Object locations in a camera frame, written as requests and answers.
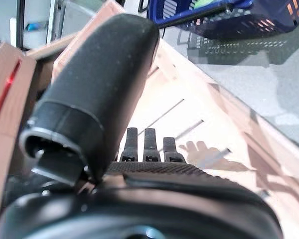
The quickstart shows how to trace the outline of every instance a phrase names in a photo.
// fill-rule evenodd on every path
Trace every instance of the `black plastic part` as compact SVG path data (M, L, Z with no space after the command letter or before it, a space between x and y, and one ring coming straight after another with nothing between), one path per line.
M180 25L180 24L183 24L183 23L187 23L189 21L193 21L193 20L197 20L197 19L204 18L204 17L207 17L207 16L222 13L222 12L225 12L226 10L232 10L232 8L233 8L232 4L224 3L221 6L217 6L217 7L212 8L212 9L201 11L199 13L192 14L190 16L183 17L181 19L175 19L175 20L171 20L169 22L158 24L158 27L159 27L159 29L162 29L162 28L166 28L166 27L170 27L170 26L177 26L177 25Z
M120 162L137 162L138 160L138 129L128 128Z
M34 173L74 187L84 170L77 154L65 150L44 152L38 164L32 169Z
M33 157L42 139L78 154L95 181L117 148L143 92L159 41L148 19L120 14L98 27L39 101L21 149Z
M143 162L161 162L154 128L146 128L144 132Z
M138 9L139 13L145 12L148 9L148 7L149 7L149 3L150 3L150 0L148 0L147 6L143 7L144 0L140 0L140 2L139 2L139 9Z
M129 239L144 226L159 232L155 239L283 238L275 220L251 204L124 188L82 196L27 195L4 213L0 239Z
M184 156L177 152L175 138L165 137L163 139L165 162L186 163Z

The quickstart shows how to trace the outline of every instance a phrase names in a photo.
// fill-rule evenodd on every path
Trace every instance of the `basket handle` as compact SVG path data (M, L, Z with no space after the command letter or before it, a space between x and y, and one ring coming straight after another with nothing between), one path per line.
M140 3L139 3L139 13L145 12L148 9L148 7L149 7L149 3L150 3L150 0L148 0L147 6L143 7L144 0L140 0Z
M187 23L189 21L193 21L202 17L207 17L210 15L214 15L217 13L222 13L225 12L227 10L232 10L233 9L233 4L232 3L221 3L221 4L217 4L216 6L214 6L213 8L209 8L203 11L195 11L193 10L190 14L182 14L182 15L178 15L178 16L173 16L170 18L167 18L163 21L160 20L156 20L154 22L156 22L156 24L158 25L159 29L162 28L166 28L166 27L170 27L170 26L176 26L176 25L180 25L183 23Z

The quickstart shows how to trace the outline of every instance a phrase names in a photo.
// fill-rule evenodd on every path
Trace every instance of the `black tab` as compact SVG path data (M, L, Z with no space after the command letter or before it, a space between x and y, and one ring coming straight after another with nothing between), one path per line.
M154 128L145 129L143 162L161 162Z
M186 163L183 155L176 150L175 138L165 137L163 144L165 162Z
M120 162L138 162L138 129L128 128Z

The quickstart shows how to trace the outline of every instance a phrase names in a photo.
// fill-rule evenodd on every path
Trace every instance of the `blue basket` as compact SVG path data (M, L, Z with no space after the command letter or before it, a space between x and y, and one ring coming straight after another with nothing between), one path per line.
M299 0L215 0L194 9L197 0L149 0L139 11L159 28L177 26L209 39L262 37L289 32L299 24Z

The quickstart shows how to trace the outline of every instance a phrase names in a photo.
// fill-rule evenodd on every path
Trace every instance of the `metal rod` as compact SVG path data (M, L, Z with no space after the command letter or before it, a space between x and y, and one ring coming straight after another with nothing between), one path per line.
M16 4L16 46L23 49L25 0L17 0Z

